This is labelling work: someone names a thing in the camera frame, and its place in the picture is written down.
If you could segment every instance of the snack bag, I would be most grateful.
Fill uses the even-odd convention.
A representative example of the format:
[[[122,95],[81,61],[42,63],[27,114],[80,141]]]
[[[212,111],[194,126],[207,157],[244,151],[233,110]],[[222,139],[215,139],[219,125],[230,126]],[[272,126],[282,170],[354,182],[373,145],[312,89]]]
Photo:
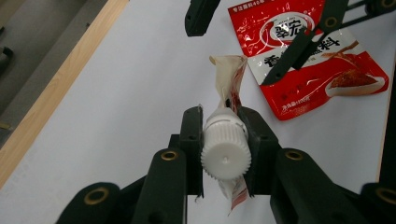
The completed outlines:
[[[313,30],[324,0],[256,0],[230,7],[229,14],[248,65],[280,120],[293,119],[334,96],[385,91],[389,78],[347,29],[327,35],[300,70],[277,83],[266,75],[303,27]],[[313,41],[322,35],[316,32]]]

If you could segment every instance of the white bottle cap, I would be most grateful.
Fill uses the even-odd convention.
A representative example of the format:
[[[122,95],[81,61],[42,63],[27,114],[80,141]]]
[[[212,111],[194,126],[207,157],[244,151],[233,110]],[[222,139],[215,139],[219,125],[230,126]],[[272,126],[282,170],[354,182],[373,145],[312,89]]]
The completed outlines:
[[[233,180],[243,175],[251,163],[248,131],[230,108],[218,108],[204,127],[201,163],[218,180]]]

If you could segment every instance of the black mechanical part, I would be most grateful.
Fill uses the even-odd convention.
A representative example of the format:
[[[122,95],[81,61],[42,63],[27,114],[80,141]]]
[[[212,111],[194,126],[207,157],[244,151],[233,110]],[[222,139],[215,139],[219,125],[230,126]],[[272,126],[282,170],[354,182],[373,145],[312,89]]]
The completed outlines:
[[[359,202],[361,212],[371,223],[396,223],[396,189],[381,183],[366,184]]]
[[[131,224],[182,224],[187,217],[186,156],[178,149],[154,155]]]
[[[311,39],[315,36],[315,32],[308,32],[306,34],[305,31],[306,27],[302,28],[302,30],[293,39],[293,42],[285,50],[282,57],[280,57],[279,61],[277,61],[274,67],[267,74],[262,85],[269,86],[277,83],[286,75],[291,67],[295,66],[298,61],[298,57],[296,57],[296,55],[301,55],[302,52],[308,48],[311,43]]]
[[[289,223],[368,223],[312,158],[301,150],[284,148],[278,151],[276,176],[297,214],[297,220]],[[275,202],[273,197],[272,208],[281,214],[282,203]],[[279,196],[277,199],[287,203]],[[276,217],[276,221],[285,223],[283,217]]]
[[[57,224],[107,224],[120,197],[120,188],[111,183],[96,183],[82,189],[66,206]]]
[[[187,36],[202,36],[206,33],[220,0],[191,0],[184,19]]]
[[[275,134],[262,116],[250,108],[241,106],[239,118],[248,129],[248,146],[251,164],[244,175],[250,197],[255,194],[270,195],[275,177],[276,153],[281,149]]]
[[[109,183],[88,186],[67,205],[57,224],[186,223],[187,195],[202,189],[202,166],[191,166],[189,173],[187,164],[200,158],[202,115],[200,106],[185,112],[180,134],[173,134],[169,148],[154,155],[147,176],[122,190]],[[396,188],[367,184],[359,195],[339,187],[306,153],[281,148],[259,113],[240,107],[238,116],[247,125],[251,147],[247,188],[250,196],[271,195],[277,223],[396,223]],[[192,142],[183,143],[186,148],[181,150],[184,138]],[[198,179],[189,180],[191,174]]]
[[[204,197],[203,167],[201,153],[203,143],[203,117],[201,106],[186,110],[181,122],[179,148],[186,154],[187,160],[187,193]]]

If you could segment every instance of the white table surface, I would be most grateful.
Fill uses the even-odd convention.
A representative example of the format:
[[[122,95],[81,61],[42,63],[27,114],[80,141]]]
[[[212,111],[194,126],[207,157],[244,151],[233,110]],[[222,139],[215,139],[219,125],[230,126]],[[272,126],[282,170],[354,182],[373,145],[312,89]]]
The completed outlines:
[[[203,37],[187,38],[190,1],[132,0],[0,191],[0,223],[54,223],[86,186],[121,188],[148,171],[154,153],[179,133],[184,110],[219,102],[209,55],[241,54],[221,1]],[[387,74],[396,50],[396,13],[351,27]],[[389,91],[334,97],[299,118],[275,118],[249,69],[244,106],[260,112],[282,147],[308,152],[338,185],[359,192],[377,179]],[[248,199],[228,215],[217,182],[205,175],[205,198],[189,200],[189,223],[275,223],[269,197]]]

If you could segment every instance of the food image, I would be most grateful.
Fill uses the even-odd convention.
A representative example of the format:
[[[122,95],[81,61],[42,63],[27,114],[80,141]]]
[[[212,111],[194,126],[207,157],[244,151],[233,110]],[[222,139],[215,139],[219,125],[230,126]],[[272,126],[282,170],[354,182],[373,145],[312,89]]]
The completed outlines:
[[[382,77],[372,77],[351,69],[333,79],[326,86],[328,96],[357,96],[367,95],[381,89],[385,84]]]
[[[358,70],[349,70],[332,81],[331,88],[358,87],[376,83],[373,77],[364,75]]]

